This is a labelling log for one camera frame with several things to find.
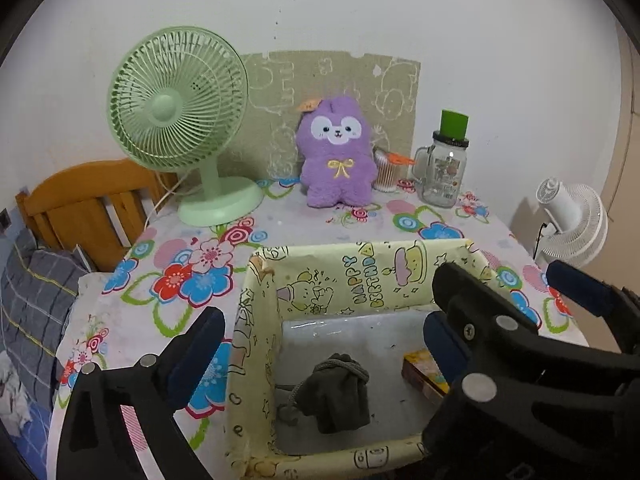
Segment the white fan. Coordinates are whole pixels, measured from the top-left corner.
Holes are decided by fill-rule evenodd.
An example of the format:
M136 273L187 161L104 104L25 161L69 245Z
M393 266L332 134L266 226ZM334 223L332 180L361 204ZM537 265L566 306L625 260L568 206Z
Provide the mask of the white fan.
M602 249L609 228L607 212L595 190L548 178L538 186L536 198L557 230L540 239L540 250L546 259L562 260L574 267L593 260Z

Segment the fan base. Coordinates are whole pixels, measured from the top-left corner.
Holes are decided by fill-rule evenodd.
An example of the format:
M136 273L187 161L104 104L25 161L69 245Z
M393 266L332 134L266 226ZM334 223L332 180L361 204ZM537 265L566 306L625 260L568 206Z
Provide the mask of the fan base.
M249 214L264 197L258 185L244 176L221 178L220 188L213 198L205 198L203 191L183 198L178 206L180 220L194 227L226 224Z

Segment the wall outlet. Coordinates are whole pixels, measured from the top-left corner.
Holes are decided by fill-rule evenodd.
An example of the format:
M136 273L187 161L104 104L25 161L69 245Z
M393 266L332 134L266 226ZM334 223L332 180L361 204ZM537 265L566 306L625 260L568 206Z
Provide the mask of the wall outlet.
M9 217L9 213L6 209L3 209L0 213L0 235L3 235L10 225L11 218Z

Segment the orange tag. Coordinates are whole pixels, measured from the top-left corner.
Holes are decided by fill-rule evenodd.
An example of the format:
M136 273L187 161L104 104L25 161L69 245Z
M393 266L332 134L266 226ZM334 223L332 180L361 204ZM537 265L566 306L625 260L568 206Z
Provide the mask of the orange tag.
M307 99L297 108L297 110L299 112L313 112L319 107L320 101L322 101L322 99Z
M415 163L412 158L404 155L398 155L397 153L389 153L388 159L389 162L395 164L396 166L410 166Z

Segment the green fan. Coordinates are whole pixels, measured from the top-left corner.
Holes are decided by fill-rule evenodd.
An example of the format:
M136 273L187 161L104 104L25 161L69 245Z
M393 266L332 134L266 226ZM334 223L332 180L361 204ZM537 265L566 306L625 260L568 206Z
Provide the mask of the green fan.
M248 83L242 60L204 28L164 28L140 41L109 90L111 131L137 163L156 171L199 169L202 188L180 201L185 224L231 222L260 205L241 176L220 178L216 154L240 127Z

